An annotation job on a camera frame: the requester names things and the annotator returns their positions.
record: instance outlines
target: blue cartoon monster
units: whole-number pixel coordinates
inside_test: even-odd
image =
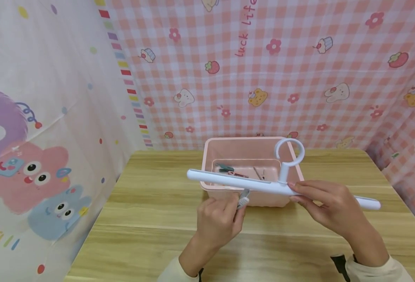
[[[75,185],[34,207],[27,218],[33,232],[49,241],[68,235],[91,204],[91,197],[80,198],[82,191]]]

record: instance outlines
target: white plastic hanger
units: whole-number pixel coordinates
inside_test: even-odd
[[[281,194],[287,196],[300,195],[299,193],[296,193],[293,190],[291,190],[290,187],[287,185],[287,175],[291,166],[296,166],[303,160],[304,146],[297,139],[284,138],[279,140],[275,145],[274,152],[275,157],[278,160],[280,159],[279,148],[282,144],[287,142],[296,143],[300,152],[298,154],[298,157],[294,161],[291,161],[290,163],[281,163],[281,170],[279,171],[278,182],[261,181],[257,179],[225,175],[216,172],[206,172],[197,169],[189,169],[187,171],[187,178],[189,178],[190,180],[218,183],[226,186],[248,189],[251,191],[261,191],[266,193]],[[369,210],[379,210],[381,208],[381,203],[376,199],[359,196],[355,196],[355,198],[358,200],[359,205],[361,205],[361,207],[363,208],[367,208]]]

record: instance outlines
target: sleeve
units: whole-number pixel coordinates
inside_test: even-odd
[[[382,267],[368,267],[358,264],[353,256],[346,263],[350,282],[413,282],[400,262],[389,256]]]
[[[179,258],[173,258],[165,270],[157,278],[157,282],[198,282],[199,275],[196,277],[188,276],[179,263]]]

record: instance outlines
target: table surface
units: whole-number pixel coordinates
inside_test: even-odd
[[[66,282],[155,282],[196,230],[196,207],[207,198],[186,171],[202,152],[136,152],[77,255]],[[353,194],[379,199],[365,211],[391,255],[415,281],[415,217],[358,149],[307,150],[305,179],[346,184]],[[351,255],[346,241],[314,222],[299,205],[248,207],[243,231],[205,267],[203,281],[343,282],[331,255]]]

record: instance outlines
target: colorful striped border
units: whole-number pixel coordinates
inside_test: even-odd
[[[105,0],[94,0],[94,3],[98,7],[99,14],[103,20],[104,27],[107,30],[107,36],[109,37],[110,43],[112,44],[113,53],[115,54],[115,59],[118,63],[118,67],[121,72],[121,77],[125,85],[126,94],[129,96],[129,99],[132,103],[134,109],[135,117],[138,121],[138,126],[140,128],[141,136],[143,142],[148,150],[153,150],[154,146],[151,141],[151,136],[149,133],[148,126],[146,125],[145,116],[143,115],[143,110],[141,109],[141,104],[139,102],[137,91],[134,87],[134,81],[132,80],[132,72],[130,71],[129,64],[126,61],[126,57],[122,51],[121,44],[118,41],[118,36],[115,33],[115,28],[113,27],[112,20],[110,20],[110,14],[107,10],[107,5]]]

